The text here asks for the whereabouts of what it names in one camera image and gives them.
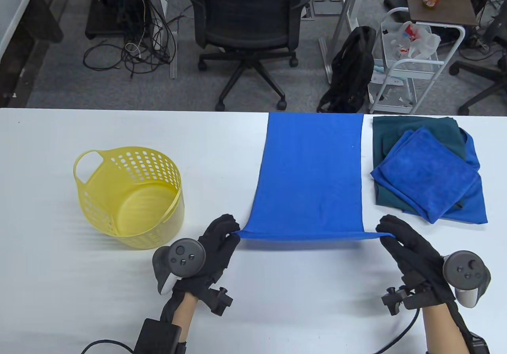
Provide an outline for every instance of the black glove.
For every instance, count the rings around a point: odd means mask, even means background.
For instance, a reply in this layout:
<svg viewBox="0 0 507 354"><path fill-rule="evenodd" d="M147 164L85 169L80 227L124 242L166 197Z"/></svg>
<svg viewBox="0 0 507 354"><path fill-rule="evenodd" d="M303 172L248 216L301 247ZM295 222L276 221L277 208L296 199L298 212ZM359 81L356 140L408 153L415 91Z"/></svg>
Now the black glove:
<svg viewBox="0 0 507 354"><path fill-rule="evenodd" d="M415 287L408 286L408 290L418 293L432 293L432 297L425 298L425 301L433 299L433 305L447 304L451 316L458 326L470 353L473 350L473 338L461 314L458 311L455 297L444 278L442 271L444 259L431 244L419 235L407 222L391 215L384 216L376 228L377 232L387 232L394 235L380 237L380 242L389 254L396 260L398 268L403 273L403 278L419 278L422 283Z"/></svg>
<svg viewBox="0 0 507 354"><path fill-rule="evenodd" d="M208 289L221 277L240 241L236 231L239 231L239 225L230 214L214 220L198 239L206 251L203 267L195 275L178 280L172 288L173 292L190 292L205 301Z"/></svg>

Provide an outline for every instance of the dark green towel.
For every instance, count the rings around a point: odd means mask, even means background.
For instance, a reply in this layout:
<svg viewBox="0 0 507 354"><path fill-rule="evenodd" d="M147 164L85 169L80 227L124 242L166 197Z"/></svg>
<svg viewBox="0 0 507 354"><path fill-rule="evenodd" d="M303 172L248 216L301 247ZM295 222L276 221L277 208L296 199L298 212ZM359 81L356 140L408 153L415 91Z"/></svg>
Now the dark green towel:
<svg viewBox="0 0 507 354"><path fill-rule="evenodd" d="M431 134L449 151L466 159L465 142L458 123L453 118L425 118L420 116L377 116L373 118L373 168L376 168L400 140L405 131L416 131L421 127ZM409 213L417 212L391 191L375 182L377 205L396 207Z"/></svg>

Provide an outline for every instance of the stack of towels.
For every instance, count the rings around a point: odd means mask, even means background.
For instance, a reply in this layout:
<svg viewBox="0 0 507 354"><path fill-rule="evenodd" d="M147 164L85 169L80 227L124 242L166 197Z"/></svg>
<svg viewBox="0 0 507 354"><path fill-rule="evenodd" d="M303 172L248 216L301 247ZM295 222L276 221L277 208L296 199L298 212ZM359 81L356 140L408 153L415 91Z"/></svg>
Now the stack of towels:
<svg viewBox="0 0 507 354"><path fill-rule="evenodd" d="M420 215L487 223L474 141L452 118L373 118L377 204Z"/></svg>

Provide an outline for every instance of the brown tabletop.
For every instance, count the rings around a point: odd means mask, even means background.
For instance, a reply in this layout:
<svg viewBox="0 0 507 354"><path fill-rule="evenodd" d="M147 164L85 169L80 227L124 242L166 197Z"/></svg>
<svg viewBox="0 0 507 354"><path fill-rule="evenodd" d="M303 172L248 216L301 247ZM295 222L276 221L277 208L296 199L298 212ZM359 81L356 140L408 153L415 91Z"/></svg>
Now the brown tabletop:
<svg viewBox="0 0 507 354"><path fill-rule="evenodd" d="M470 0L440 0L438 5L430 10L422 4L422 0L407 0L410 18L413 21L427 21L430 23L459 24L476 26L477 18Z"/></svg>

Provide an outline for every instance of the chair wheel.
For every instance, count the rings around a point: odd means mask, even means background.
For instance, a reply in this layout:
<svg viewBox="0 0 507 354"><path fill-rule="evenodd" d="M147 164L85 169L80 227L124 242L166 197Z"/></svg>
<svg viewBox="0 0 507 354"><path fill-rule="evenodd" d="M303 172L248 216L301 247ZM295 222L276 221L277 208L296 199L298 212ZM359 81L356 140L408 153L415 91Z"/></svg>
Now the chair wheel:
<svg viewBox="0 0 507 354"><path fill-rule="evenodd" d="M449 74L450 75L455 76L455 75L458 75L458 73L459 73L458 66L456 66L455 64L452 64L451 66L449 66Z"/></svg>
<svg viewBox="0 0 507 354"><path fill-rule="evenodd" d="M215 105L215 111L225 111L225 104L218 102Z"/></svg>
<svg viewBox="0 0 507 354"><path fill-rule="evenodd" d="M458 108L458 115L464 116L470 115L470 108L461 106L460 108Z"/></svg>
<svg viewBox="0 0 507 354"><path fill-rule="evenodd" d="M199 61L197 63L197 68L199 68L200 72L204 72L208 68L208 65L206 65L206 63L204 61Z"/></svg>
<svg viewBox="0 0 507 354"><path fill-rule="evenodd" d="M276 104L276 109L280 111L285 111L287 108L287 102L285 99L280 99L278 103Z"/></svg>
<svg viewBox="0 0 507 354"><path fill-rule="evenodd" d="M299 64L299 61L297 60L296 57L291 57L290 60L288 61L288 64L291 68L295 68Z"/></svg>

